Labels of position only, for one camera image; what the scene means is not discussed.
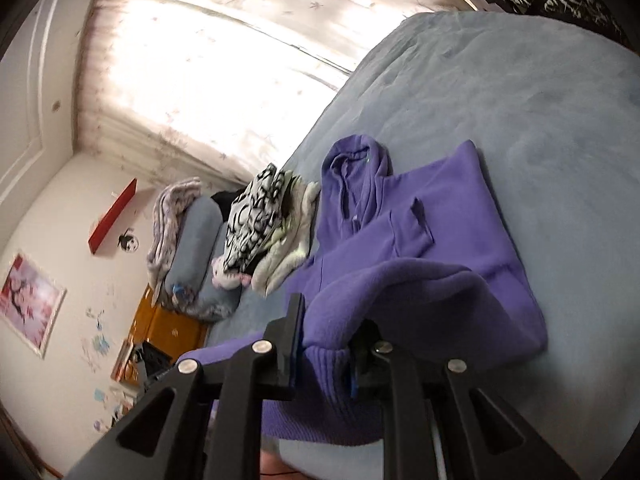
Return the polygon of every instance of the stuffed toy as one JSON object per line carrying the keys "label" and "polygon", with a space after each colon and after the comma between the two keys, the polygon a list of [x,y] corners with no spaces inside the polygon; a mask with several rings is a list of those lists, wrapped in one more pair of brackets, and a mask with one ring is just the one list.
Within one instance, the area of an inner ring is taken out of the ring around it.
{"label": "stuffed toy", "polygon": [[251,276],[248,274],[242,274],[241,272],[225,273],[222,270],[222,264],[224,258],[218,256],[211,261],[211,268],[213,269],[213,277],[211,283],[215,288],[224,288],[225,290],[232,290],[237,286],[249,286],[251,283]]}

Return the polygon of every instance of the curtain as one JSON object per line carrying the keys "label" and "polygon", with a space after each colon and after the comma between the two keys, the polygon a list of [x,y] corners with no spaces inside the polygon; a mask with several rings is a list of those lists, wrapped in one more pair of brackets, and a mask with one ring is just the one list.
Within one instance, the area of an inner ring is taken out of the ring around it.
{"label": "curtain", "polygon": [[463,0],[95,0],[77,144],[168,184],[233,189],[281,166],[366,53]]}

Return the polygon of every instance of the wooden cabinet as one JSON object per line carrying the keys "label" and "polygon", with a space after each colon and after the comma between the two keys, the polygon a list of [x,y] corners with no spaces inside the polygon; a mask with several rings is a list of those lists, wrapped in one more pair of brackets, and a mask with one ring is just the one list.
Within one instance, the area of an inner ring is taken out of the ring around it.
{"label": "wooden cabinet", "polygon": [[129,335],[123,344],[124,351],[118,357],[111,374],[115,381],[138,386],[136,365],[129,355],[129,349],[135,344],[148,341],[170,355],[172,362],[185,352],[204,345],[207,324],[177,312],[169,312],[158,304],[152,304],[152,298],[153,290],[147,285],[131,323]]}

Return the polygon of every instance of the bed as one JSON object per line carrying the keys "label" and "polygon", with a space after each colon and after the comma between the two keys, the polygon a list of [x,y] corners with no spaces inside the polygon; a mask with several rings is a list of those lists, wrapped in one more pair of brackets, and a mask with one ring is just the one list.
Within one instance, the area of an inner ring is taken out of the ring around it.
{"label": "bed", "polygon": [[[286,168],[318,180],[331,145],[357,133],[388,148],[395,174],[475,142],[549,334],[544,353],[490,380],[599,479],[640,420],[640,59],[545,18],[418,14],[367,55]],[[283,290],[245,291],[207,345],[280,317]],[[381,442],[277,444],[316,478],[383,475]]]}

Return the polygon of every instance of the blue pillow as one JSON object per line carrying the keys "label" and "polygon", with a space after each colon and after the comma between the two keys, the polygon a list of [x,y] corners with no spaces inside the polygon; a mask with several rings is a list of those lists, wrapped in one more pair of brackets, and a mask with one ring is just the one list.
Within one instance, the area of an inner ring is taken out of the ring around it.
{"label": "blue pillow", "polygon": [[201,196],[189,206],[180,229],[171,269],[164,279],[164,290],[181,310],[197,295],[222,225],[222,213],[210,197]]}
{"label": "blue pillow", "polygon": [[237,286],[233,290],[225,290],[224,288],[215,288],[211,279],[213,277],[213,268],[211,260],[217,256],[222,256],[225,252],[226,222],[220,226],[218,238],[213,253],[209,258],[207,265],[207,273],[202,283],[196,301],[193,305],[194,311],[199,319],[215,322],[231,316],[238,308],[240,303],[240,295],[242,287]]}

